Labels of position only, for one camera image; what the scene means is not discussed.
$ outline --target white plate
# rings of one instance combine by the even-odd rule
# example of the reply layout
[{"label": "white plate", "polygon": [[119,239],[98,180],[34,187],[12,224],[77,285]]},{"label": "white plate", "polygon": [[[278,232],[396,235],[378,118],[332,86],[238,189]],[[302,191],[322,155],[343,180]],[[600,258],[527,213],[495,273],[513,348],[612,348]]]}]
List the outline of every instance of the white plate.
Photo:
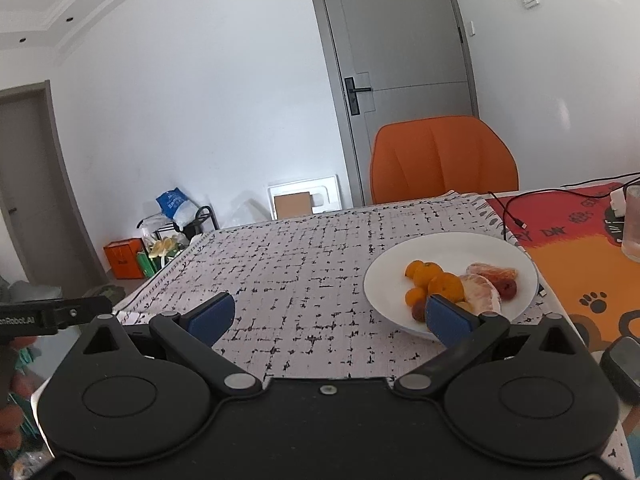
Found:
[{"label": "white plate", "polygon": [[518,270],[518,293],[503,301],[502,315],[513,321],[531,304],[538,293],[538,272],[529,256],[508,242],[477,233],[435,233],[418,236],[380,254],[367,269],[364,293],[371,306],[383,317],[408,333],[436,340],[424,323],[411,317],[404,294],[414,286],[404,276],[414,260],[435,262],[445,272],[464,274],[475,262]]}]

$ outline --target wall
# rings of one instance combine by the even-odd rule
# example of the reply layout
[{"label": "wall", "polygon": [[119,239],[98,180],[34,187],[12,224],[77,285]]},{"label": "wall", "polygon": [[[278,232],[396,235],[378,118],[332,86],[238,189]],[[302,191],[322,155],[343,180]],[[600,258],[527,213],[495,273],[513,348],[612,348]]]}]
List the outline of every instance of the wall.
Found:
[{"label": "wall", "polygon": [[640,170],[640,0],[459,0],[481,118],[524,189]]},{"label": "wall", "polygon": [[[0,50],[0,89],[40,83],[49,77],[51,64],[52,51],[48,48]],[[2,216],[0,216],[0,276],[10,283],[26,279]]]},{"label": "wall", "polygon": [[128,237],[179,186],[223,226],[264,219],[267,186],[344,156],[311,0],[127,0],[51,77],[87,231]]}]

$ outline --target orange chair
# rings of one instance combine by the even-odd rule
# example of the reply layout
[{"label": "orange chair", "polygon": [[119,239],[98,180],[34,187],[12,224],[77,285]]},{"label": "orange chair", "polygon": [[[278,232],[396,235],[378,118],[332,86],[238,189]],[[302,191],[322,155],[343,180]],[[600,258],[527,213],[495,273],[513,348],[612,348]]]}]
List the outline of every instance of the orange chair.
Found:
[{"label": "orange chair", "polygon": [[518,168],[498,136],[475,117],[388,124],[370,166],[374,204],[459,193],[518,189]]}]

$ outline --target blue gripper pad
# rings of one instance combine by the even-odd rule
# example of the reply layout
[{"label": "blue gripper pad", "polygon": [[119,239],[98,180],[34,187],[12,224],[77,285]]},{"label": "blue gripper pad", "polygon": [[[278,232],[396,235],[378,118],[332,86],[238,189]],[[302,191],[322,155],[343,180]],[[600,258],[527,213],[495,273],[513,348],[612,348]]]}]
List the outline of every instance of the blue gripper pad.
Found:
[{"label": "blue gripper pad", "polygon": [[424,319],[427,322],[427,328],[447,348],[457,345],[480,326],[477,316],[439,294],[429,297]]},{"label": "blue gripper pad", "polygon": [[236,302],[228,292],[220,292],[210,300],[182,314],[178,324],[194,338],[213,346],[231,328],[236,317]]}]

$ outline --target human hand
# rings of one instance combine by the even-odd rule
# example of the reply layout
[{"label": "human hand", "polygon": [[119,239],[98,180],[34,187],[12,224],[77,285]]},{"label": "human hand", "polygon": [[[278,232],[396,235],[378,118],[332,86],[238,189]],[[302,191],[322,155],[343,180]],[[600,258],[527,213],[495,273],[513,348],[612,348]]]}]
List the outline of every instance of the human hand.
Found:
[{"label": "human hand", "polygon": [[[19,350],[36,341],[36,337],[17,337],[9,343],[11,348]],[[27,377],[16,373],[11,381],[11,391],[28,398],[33,393],[33,385]],[[22,442],[20,425],[22,424],[22,410],[20,406],[7,406],[0,410],[0,449],[18,449]]]}]

